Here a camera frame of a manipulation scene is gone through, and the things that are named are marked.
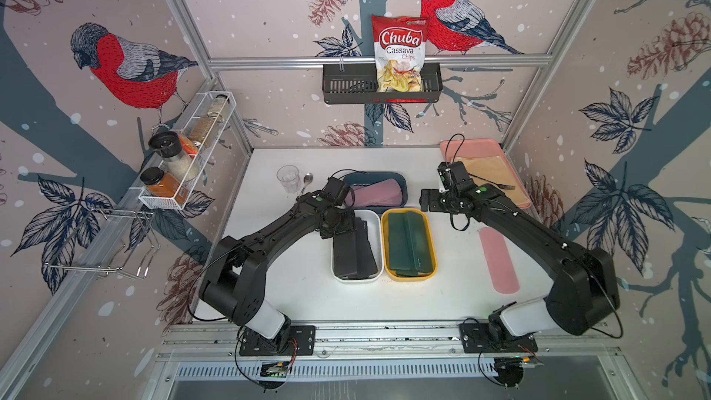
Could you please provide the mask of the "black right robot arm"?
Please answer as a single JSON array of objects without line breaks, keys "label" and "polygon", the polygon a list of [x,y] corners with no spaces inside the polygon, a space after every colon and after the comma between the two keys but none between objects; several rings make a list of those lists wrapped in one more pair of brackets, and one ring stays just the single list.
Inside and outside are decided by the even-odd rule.
[{"label": "black right robot arm", "polygon": [[558,328],[580,336],[618,315],[620,295],[609,253],[599,247],[587,249],[544,226],[494,185],[475,183],[460,161],[444,161],[437,172],[440,187],[421,191],[421,210],[463,215],[498,231],[553,282],[547,296],[494,311],[488,318],[490,335],[518,338]]}]

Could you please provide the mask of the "green pencil case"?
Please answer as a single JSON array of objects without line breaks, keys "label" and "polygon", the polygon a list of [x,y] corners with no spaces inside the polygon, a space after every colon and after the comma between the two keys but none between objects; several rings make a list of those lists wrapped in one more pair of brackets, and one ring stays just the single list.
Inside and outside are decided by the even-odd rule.
[{"label": "green pencil case", "polygon": [[407,223],[407,240],[411,257],[408,276],[420,276],[433,272],[433,260],[429,245],[424,216],[411,211],[405,215]]},{"label": "green pencil case", "polygon": [[401,278],[409,276],[412,257],[408,245],[407,214],[391,213],[388,217],[389,269]]}]

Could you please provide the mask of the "black pencil case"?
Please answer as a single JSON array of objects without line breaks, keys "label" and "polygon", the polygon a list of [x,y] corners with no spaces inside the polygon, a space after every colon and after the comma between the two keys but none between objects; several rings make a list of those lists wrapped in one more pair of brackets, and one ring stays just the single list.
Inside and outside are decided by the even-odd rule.
[{"label": "black pencil case", "polygon": [[357,234],[342,233],[333,238],[333,273],[347,279],[357,274]]},{"label": "black pencil case", "polygon": [[355,274],[355,279],[370,279],[378,273],[378,266],[368,238],[368,224],[364,220],[357,219],[355,235],[355,242],[357,243],[357,273]]}]

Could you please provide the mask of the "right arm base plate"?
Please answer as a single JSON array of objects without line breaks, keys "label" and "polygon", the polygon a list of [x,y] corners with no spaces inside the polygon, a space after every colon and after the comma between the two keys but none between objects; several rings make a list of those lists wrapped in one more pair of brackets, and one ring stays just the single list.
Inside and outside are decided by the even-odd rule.
[{"label": "right arm base plate", "polygon": [[468,318],[457,325],[465,354],[535,354],[538,344],[532,334],[513,336],[489,322]]}]

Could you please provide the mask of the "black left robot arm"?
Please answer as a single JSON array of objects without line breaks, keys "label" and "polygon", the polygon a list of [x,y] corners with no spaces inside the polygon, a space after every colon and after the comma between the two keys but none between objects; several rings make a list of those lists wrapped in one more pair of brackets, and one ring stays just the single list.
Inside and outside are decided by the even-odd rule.
[{"label": "black left robot arm", "polygon": [[268,269],[309,233],[316,231],[327,240],[353,231],[354,211],[344,206],[352,194],[343,180],[329,177],[322,189],[298,196],[287,212],[266,227],[240,239],[221,239],[216,257],[205,267],[197,291],[200,300],[283,350],[291,320],[265,300]]}]

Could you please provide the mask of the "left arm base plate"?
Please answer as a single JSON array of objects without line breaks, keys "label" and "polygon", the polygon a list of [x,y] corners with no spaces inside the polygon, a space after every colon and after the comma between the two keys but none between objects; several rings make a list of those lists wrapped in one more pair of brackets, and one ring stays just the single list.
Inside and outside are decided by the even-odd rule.
[{"label": "left arm base plate", "polygon": [[312,356],[315,335],[316,327],[312,325],[287,325],[272,339],[245,328],[239,339],[238,354],[240,357]]}]

